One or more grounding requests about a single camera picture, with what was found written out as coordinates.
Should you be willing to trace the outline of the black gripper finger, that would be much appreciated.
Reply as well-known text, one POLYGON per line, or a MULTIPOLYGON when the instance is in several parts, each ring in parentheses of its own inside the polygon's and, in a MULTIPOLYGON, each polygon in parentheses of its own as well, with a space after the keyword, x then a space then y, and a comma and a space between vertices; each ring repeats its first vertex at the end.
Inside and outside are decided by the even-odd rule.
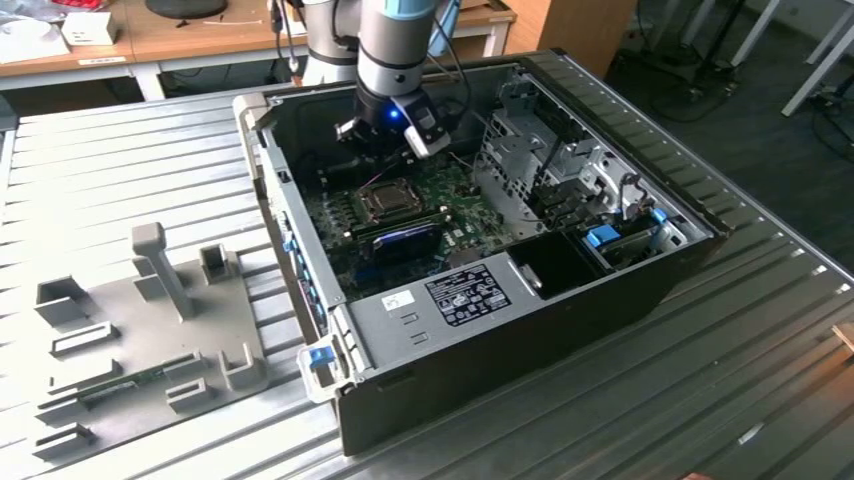
POLYGON ((358 146, 364 143, 361 135, 362 122, 358 118, 352 118, 334 125, 336 141, 344 146, 358 146))
POLYGON ((375 143, 369 145, 364 159, 370 166, 387 166, 411 155, 412 147, 407 141, 375 143))

